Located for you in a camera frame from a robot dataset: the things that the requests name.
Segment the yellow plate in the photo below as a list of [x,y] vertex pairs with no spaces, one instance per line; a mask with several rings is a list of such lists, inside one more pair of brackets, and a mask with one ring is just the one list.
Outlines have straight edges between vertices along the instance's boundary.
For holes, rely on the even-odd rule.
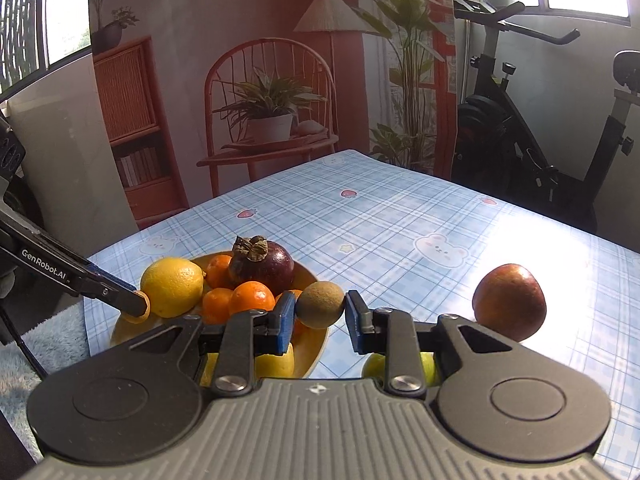
[[[199,265],[202,269],[207,268],[209,261],[217,254],[227,254],[231,256],[231,251],[222,251],[220,253],[206,254],[204,256],[197,257],[193,262]],[[293,286],[291,288],[297,288],[299,290],[305,290],[311,283],[316,282],[318,279],[313,273],[305,266],[302,266],[298,262],[294,263],[293,267]],[[205,283],[205,292],[210,288]],[[201,305],[196,305],[192,310],[192,314],[199,314]],[[120,316],[116,322],[116,325],[111,334],[111,346],[119,345],[129,339],[139,336],[142,333],[161,325],[164,319],[156,316],[155,314],[149,314],[149,318],[140,324],[133,324]],[[326,341],[327,329],[315,330],[312,328],[306,328],[300,334],[299,337],[292,339],[293,355],[295,358],[295,370],[294,378],[301,379],[307,377],[311,370],[316,367],[320,354],[324,349],[324,343]]]

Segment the screw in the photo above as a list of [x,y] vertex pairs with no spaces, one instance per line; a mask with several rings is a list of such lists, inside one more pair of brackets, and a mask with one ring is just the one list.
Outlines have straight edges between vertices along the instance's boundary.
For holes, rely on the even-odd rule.
[[420,381],[411,375],[398,375],[390,381],[391,387],[400,392],[414,392],[420,389]]
[[216,386],[223,392],[240,392],[246,388],[246,381],[235,375],[224,375],[216,379]]

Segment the cabinet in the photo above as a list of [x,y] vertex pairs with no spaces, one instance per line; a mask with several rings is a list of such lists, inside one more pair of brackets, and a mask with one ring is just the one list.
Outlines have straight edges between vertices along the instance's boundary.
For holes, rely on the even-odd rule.
[[151,38],[94,56],[102,116],[138,227],[188,208],[158,89]]

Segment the fluffy carpet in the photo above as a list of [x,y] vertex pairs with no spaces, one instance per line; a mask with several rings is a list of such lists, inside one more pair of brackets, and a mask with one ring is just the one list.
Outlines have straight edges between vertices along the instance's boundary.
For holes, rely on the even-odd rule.
[[[87,359],[89,344],[82,302],[46,320],[22,338],[48,373]],[[31,390],[39,383],[15,343],[0,347],[0,410],[36,461],[42,455],[27,422],[26,405]]]

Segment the checkered tablecloth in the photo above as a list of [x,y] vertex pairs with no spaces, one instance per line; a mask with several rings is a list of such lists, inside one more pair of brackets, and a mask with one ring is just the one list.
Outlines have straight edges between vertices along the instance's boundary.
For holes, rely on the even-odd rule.
[[[545,293],[543,327],[525,345],[590,375],[614,420],[596,458],[619,478],[640,472],[640,255],[444,180],[340,152],[244,186],[97,253],[135,285],[152,261],[229,250],[236,235],[281,242],[318,276],[358,290],[371,307],[421,321],[472,319],[480,279],[527,267]],[[90,350],[109,347],[118,312],[84,300]],[[353,377],[344,319],[330,329],[314,378]]]

